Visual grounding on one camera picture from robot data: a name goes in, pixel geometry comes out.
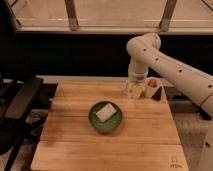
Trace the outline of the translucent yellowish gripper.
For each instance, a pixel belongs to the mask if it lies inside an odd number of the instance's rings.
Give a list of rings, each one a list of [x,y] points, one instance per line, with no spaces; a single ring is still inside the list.
[[[138,83],[128,83],[127,84],[127,96],[133,99],[139,99],[145,91],[143,84]]]

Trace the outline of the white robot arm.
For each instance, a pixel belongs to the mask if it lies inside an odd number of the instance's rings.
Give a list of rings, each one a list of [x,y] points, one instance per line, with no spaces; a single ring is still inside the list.
[[[213,76],[165,55],[160,46],[157,33],[128,41],[128,84],[144,82],[151,68],[212,117],[196,171],[213,171]]]

